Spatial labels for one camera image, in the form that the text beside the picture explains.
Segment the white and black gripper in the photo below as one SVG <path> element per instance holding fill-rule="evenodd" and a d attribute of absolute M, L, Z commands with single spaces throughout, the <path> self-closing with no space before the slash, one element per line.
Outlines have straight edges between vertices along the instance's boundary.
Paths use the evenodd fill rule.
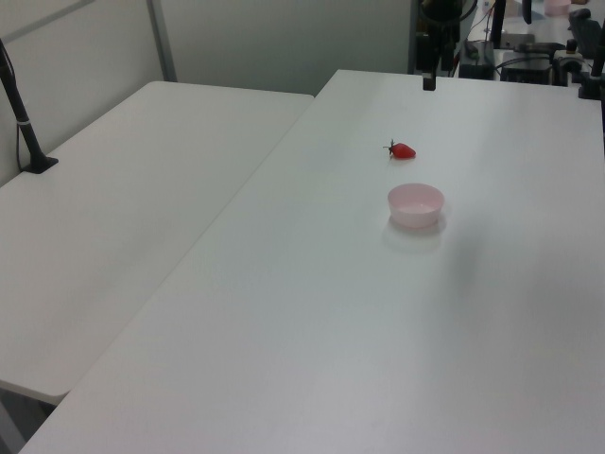
<path fill-rule="evenodd" d="M 436 20 L 423 17 L 426 31 L 416 35 L 416 69 L 423 77 L 423 90 L 436 90 L 435 53 L 439 53 L 441 71 L 450 73 L 454 49 L 460 37 L 461 18 Z"/>

